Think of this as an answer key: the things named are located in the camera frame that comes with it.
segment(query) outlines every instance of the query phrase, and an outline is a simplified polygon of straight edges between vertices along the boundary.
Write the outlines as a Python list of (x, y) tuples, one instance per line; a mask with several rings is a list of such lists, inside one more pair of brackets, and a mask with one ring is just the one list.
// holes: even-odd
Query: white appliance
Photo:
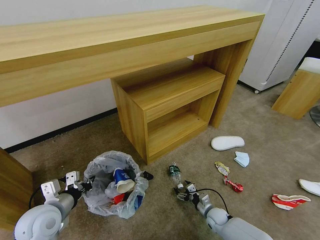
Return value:
[(239, 77), (259, 93), (289, 79), (320, 32), (320, 0), (273, 0)]

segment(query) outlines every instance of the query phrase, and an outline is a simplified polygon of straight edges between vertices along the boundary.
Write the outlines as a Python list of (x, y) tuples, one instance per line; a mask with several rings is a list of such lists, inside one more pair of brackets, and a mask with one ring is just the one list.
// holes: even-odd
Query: plastic bottle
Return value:
[(183, 184), (181, 183), (180, 169), (178, 168), (175, 162), (169, 166), (169, 171), (174, 184), (178, 187), (178, 189), (182, 189)]

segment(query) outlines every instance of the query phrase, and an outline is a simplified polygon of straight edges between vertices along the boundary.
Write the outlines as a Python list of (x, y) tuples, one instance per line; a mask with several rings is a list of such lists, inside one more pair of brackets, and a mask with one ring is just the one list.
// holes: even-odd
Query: white wall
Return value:
[[(272, 0), (0, 0), (0, 25), (134, 11), (214, 5), (268, 11)], [(0, 108), (0, 147), (7, 148), (115, 108), (110, 80), (102, 80)]]

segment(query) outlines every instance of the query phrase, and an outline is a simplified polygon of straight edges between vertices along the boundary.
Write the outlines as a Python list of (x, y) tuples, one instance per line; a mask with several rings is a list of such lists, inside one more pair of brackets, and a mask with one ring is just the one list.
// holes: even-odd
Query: paper cup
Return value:
[(115, 186), (117, 186), (118, 193), (128, 192), (135, 184), (121, 168), (116, 168), (113, 171), (113, 177), (116, 182)]

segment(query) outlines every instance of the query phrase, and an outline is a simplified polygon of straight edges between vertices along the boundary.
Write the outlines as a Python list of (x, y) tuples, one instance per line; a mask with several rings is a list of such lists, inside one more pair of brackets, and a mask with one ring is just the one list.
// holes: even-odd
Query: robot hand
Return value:
[(14, 236), (16, 240), (55, 240), (69, 222), (69, 213), (82, 194), (92, 189), (92, 181), (79, 181), (79, 172), (66, 174), (61, 181), (66, 183), (65, 191), (60, 192), (58, 179), (41, 184), (45, 198), (43, 205), (28, 210), (18, 220)]
[(267, 233), (241, 218), (234, 218), (221, 208), (213, 207), (208, 194), (199, 194), (196, 186), (188, 181), (184, 193), (174, 188), (177, 198), (191, 201), (195, 208), (206, 218), (209, 228), (224, 240), (273, 240)]

